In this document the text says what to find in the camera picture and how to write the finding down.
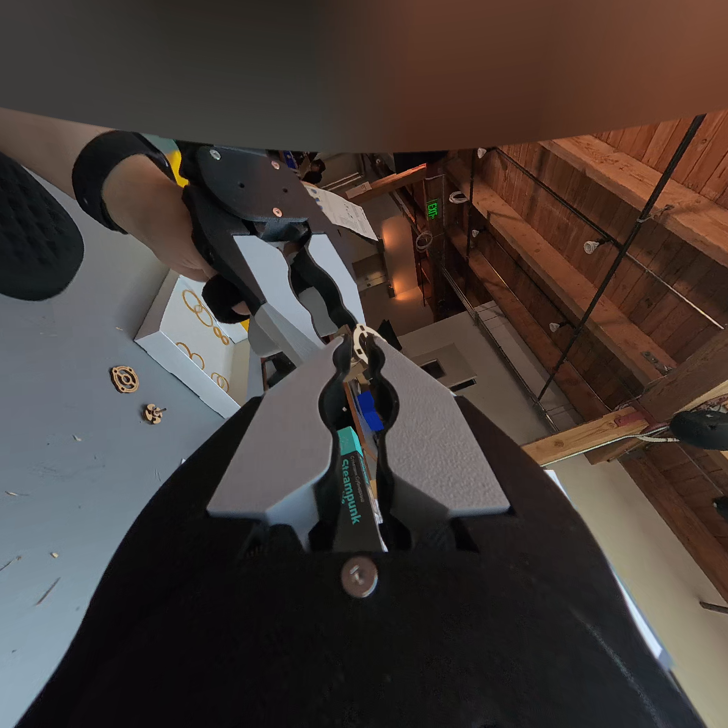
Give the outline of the scattered wood chips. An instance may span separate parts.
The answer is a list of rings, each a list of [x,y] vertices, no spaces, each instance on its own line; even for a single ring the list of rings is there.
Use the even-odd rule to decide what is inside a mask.
[[[140,386],[116,391],[110,369]],[[42,606],[58,587],[93,589],[175,450],[168,429],[143,422],[169,377],[118,328],[78,341],[24,341],[3,362],[2,597]]]

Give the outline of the black padded wrist rest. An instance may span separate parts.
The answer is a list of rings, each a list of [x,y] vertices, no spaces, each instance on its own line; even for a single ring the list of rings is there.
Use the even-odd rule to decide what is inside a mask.
[[[1,293],[44,301],[62,293],[85,255],[77,224],[15,160],[1,155]]]

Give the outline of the person's left hand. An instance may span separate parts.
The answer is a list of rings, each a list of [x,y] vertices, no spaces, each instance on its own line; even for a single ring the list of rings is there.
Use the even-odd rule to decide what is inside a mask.
[[[105,179],[102,197],[113,222],[165,266],[200,282],[215,276],[195,248],[181,187],[148,157],[122,160]]]

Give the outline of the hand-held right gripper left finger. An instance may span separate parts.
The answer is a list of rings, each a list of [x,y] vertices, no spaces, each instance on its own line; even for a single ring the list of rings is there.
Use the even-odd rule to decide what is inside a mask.
[[[331,519],[321,483],[338,458],[337,426],[347,399],[349,337],[338,336],[262,397],[207,512],[290,526],[304,549]]]

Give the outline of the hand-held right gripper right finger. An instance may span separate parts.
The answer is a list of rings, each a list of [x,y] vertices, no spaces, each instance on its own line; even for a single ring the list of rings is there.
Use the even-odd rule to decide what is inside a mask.
[[[411,545],[454,519],[506,514],[510,502],[458,398],[378,336],[367,336],[370,391],[383,424],[378,494]]]

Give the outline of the black ceiling fixture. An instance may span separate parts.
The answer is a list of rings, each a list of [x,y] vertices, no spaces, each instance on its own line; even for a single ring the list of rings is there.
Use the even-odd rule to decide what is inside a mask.
[[[670,432],[683,443],[702,450],[727,451],[727,413],[683,411],[670,420]]]

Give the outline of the black wristband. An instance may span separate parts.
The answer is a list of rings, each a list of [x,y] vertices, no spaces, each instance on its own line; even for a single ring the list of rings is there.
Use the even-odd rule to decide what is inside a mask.
[[[80,208],[105,228],[127,234],[117,225],[104,202],[103,189],[107,177],[123,160],[142,156],[149,159],[173,183],[176,178],[167,157],[139,132],[110,130],[89,141],[79,153],[71,183]]]

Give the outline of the wooden stand with instruction sheet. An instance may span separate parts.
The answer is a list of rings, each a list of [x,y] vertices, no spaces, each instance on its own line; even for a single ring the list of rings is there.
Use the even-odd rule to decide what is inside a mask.
[[[332,224],[348,229],[361,238],[373,242],[378,240],[362,207],[331,191],[305,182],[302,184]]]

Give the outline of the white cardboard tray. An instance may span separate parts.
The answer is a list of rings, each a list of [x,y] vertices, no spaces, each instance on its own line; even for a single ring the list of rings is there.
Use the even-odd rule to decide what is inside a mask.
[[[230,346],[223,346],[212,330],[205,328],[187,309],[181,297],[185,289],[193,290],[212,314],[203,301],[203,284],[169,271],[135,342],[204,404],[223,418],[229,418],[250,399],[263,395],[260,358],[251,350],[248,331],[242,323],[223,324],[214,317],[216,324],[231,339]],[[199,368],[198,359],[193,362],[185,351],[177,348],[178,341],[204,357],[205,370]],[[228,379],[229,392],[223,391],[210,378],[212,372],[219,372]]]

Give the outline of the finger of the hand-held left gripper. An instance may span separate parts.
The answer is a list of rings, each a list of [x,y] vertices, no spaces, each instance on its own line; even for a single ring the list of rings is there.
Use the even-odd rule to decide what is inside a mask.
[[[342,327],[365,323],[358,286],[326,234],[290,243],[290,322],[307,339],[323,339]]]
[[[295,294],[283,253],[250,235],[235,235],[235,244],[250,270],[248,288],[259,307],[251,312],[248,338],[261,358],[283,353],[296,367],[325,347],[323,336],[337,332],[322,294],[308,287]]]

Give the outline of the black model kit box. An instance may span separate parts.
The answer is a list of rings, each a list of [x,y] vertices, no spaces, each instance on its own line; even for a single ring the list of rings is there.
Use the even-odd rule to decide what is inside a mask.
[[[370,487],[359,437],[351,427],[338,430],[337,435],[340,448],[337,476],[341,501],[333,550],[387,552],[380,532],[381,514]]]

